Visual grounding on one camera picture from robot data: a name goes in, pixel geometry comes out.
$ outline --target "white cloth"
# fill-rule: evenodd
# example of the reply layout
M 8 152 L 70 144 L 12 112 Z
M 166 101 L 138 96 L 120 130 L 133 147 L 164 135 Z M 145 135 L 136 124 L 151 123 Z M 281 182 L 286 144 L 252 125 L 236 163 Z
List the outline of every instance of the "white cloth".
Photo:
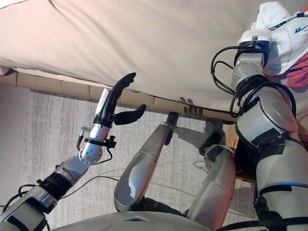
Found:
M 277 1 L 263 3 L 252 29 L 270 29 L 298 13 L 291 16 Z M 271 39 L 269 61 L 263 72 L 275 76 L 283 74 L 308 52 L 308 17 L 294 18 L 272 30 Z
M 210 62 L 238 44 L 264 1 L 28 0 L 0 10 L 0 65 L 110 86 L 136 72 L 130 90 L 228 111 Z M 282 1 L 291 12 L 307 4 Z M 219 59 L 231 63 L 235 52 Z M 216 74 L 230 85 L 230 69 Z
M 16 3 L 23 2 L 23 1 L 28 1 L 28 0 L 1 0 L 0 1 L 0 9 L 7 7 L 9 5 L 13 5 L 13 4 L 16 4 Z

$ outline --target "wire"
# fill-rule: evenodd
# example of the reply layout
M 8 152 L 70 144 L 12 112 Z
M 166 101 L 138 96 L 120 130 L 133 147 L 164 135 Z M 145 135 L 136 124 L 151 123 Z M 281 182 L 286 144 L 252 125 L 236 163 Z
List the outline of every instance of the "wire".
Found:
M 235 94 L 235 91 L 233 89 L 231 89 L 230 87 L 226 86 L 224 83 L 222 83 L 216 76 L 215 76 L 215 67 L 216 67 L 216 64 L 217 63 L 222 63 L 222 64 L 225 64 L 226 66 L 230 67 L 233 69 L 233 67 L 229 64 L 227 64 L 226 62 L 224 61 L 217 61 L 216 63 L 215 62 L 215 59 L 217 58 L 217 56 L 224 52 L 224 51 L 227 51 L 227 50 L 233 50 L 233 49 L 254 49 L 254 47 L 241 47 L 241 46 L 231 46 L 231 47 L 225 47 L 223 49 L 221 49 L 220 51 L 218 51 L 213 59 L 212 59 L 212 62 L 211 62 L 211 74 L 212 74 L 212 77 L 213 77 L 213 81 L 215 83 L 215 85 L 223 90 L 224 92 L 230 94 L 230 95 L 234 95 Z
M 214 69 L 216 68 L 216 65 L 217 65 L 217 64 L 225 64 L 228 68 L 234 69 L 233 66 L 231 66 L 230 64 L 228 64 L 228 63 L 226 63 L 226 62 L 224 62 L 224 61 L 221 61 L 221 60 L 218 60 L 218 61 L 215 62 L 214 66 L 213 66 Z
M 24 192 L 21 192 L 21 195 L 24 195 L 26 194 L 28 191 L 24 191 Z M 13 196 L 10 200 L 8 200 L 8 202 L 4 205 L 3 207 L 3 210 L 2 210 L 2 213 L 9 207 L 10 203 L 15 200 L 16 198 L 19 197 L 19 193 L 16 194 L 15 196 Z
M 22 190 L 24 187 L 34 187 L 34 186 L 35 186 L 35 184 L 24 184 L 24 185 L 20 186 L 19 189 L 18 189 L 19 197 L 22 197 L 21 190 Z
M 75 191 L 73 191 L 73 192 L 70 193 L 69 195 L 66 195 L 66 196 L 62 197 L 62 199 L 67 198 L 67 197 L 69 197 L 70 195 L 76 193 L 79 189 L 81 189 L 83 186 L 85 186 L 85 185 L 88 184 L 91 180 L 93 180 L 93 179 L 95 179 L 95 178 L 108 178 L 108 179 L 111 179 L 111 180 L 116 180 L 116 181 L 118 181 L 116 178 L 113 178 L 113 177 L 96 176 L 96 177 L 93 177 L 93 178 L 91 178 L 90 180 L 88 180 L 86 183 L 84 183 L 83 185 L 81 185 L 78 189 L 76 189 Z
M 288 225 L 299 225 L 299 224 L 308 224 L 308 217 L 296 217 L 296 218 L 285 218 L 285 219 L 272 219 L 272 220 L 250 220 L 242 221 L 234 224 L 226 225 L 216 231 L 229 231 L 237 230 L 250 227 L 260 227 L 268 226 L 269 228 L 273 227 L 286 227 Z
M 48 224 L 48 221 L 46 220 L 46 225 L 45 225 L 45 227 L 47 228 L 47 230 L 48 231 L 50 231 L 50 226 L 49 226 L 49 224 Z
M 109 160 L 112 160 L 113 156 L 112 156 L 111 152 L 109 151 L 109 148 L 107 148 L 107 152 L 108 152 L 109 155 L 110 155 L 110 158 L 109 158 L 109 159 L 103 160 L 103 161 L 101 161 L 101 162 L 97 162 L 97 163 L 95 163 L 95 164 L 93 164 L 93 165 L 99 165 L 99 164 L 102 164 L 102 163 L 107 162 L 107 161 L 109 161 Z

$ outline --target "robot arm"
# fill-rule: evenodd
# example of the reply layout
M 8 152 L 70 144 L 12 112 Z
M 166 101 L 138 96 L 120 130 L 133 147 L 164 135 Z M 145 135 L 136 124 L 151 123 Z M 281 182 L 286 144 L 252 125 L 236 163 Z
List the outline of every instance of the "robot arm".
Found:
M 112 123 L 121 125 L 135 122 L 146 108 L 143 104 L 135 111 L 114 114 L 122 90 L 133 82 L 135 75 L 136 73 L 131 73 L 122 78 L 110 92 L 104 89 L 96 109 L 93 127 L 82 128 L 77 142 L 78 150 L 83 136 L 89 131 L 86 144 L 76 156 L 56 167 L 50 176 L 6 209 L 0 215 L 0 230 L 42 230 L 46 225 L 44 213 L 48 214 L 56 207 L 57 202 L 81 179 L 90 166 L 100 163 L 98 161 L 103 155 L 102 147 L 107 150 L 115 147 L 114 137 L 107 138 Z
M 259 153 L 257 193 L 254 203 L 260 220 L 308 216 L 308 153 L 300 142 L 292 108 L 278 91 L 287 87 L 270 83 L 262 74 L 266 65 L 258 49 L 269 48 L 269 31 L 248 31 L 233 70 L 232 86 L 239 98 L 240 113 L 236 130 L 240 139 Z M 287 230 L 307 230 L 308 225 L 288 226 Z

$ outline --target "floor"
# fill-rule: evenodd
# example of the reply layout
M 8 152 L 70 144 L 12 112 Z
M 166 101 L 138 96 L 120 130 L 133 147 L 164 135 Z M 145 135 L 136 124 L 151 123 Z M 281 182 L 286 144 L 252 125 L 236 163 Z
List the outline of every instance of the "floor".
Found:
M 18 185 L 47 177 L 56 164 L 77 154 L 80 128 L 91 126 L 97 102 L 10 86 L 2 86 L 0 94 L 0 203 L 3 204 L 16 194 Z M 116 112 L 130 109 L 122 105 Z M 167 112 L 146 111 L 136 123 L 114 126 L 110 132 L 117 141 L 113 160 L 90 168 L 74 189 L 98 174 L 119 178 L 133 155 L 166 117 Z M 227 135 L 228 125 L 214 119 L 180 117 L 170 145 L 162 150 L 146 196 L 180 211 L 189 208 L 211 168 L 197 148 L 213 131 Z M 95 179 L 61 200 L 47 215 L 51 228 L 115 212 L 114 186 L 115 181 Z M 225 224 L 256 219 L 253 184 L 237 180 L 235 187 Z

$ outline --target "carpet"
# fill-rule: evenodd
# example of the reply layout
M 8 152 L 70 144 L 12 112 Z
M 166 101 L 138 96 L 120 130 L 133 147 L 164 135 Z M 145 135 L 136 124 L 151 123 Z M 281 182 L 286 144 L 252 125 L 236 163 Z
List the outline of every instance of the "carpet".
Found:
M 80 129 L 92 126 L 97 102 L 28 91 L 26 104 L 21 170 L 23 184 L 43 180 L 54 171 L 55 165 L 78 153 L 76 142 Z M 131 109 L 122 105 L 115 112 Z M 112 150 L 113 160 L 92 166 L 69 192 L 98 174 L 119 178 L 134 154 L 166 118 L 167 112 L 146 111 L 133 124 L 114 125 L 109 133 L 115 136 L 117 142 Z M 198 147 L 214 131 L 227 136 L 228 125 L 215 119 L 204 121 L 180 117 L 170 145 L 162 150 L 146 196 L 182 212 L 188 209 L 211 168 L 211 163 L 199 155 Z M 104 152 L 103 158 L 108 158 L 107 152 Z M 59 201 L 58 206 L 47 215 L 51 228 L 116 212 L 113 205 L 115 184 L 109 179 L 94 179 L 75 194 Z M 256 219 L 252 205 L 253 184 L 237 180 L 235 188 L 225 225 Z

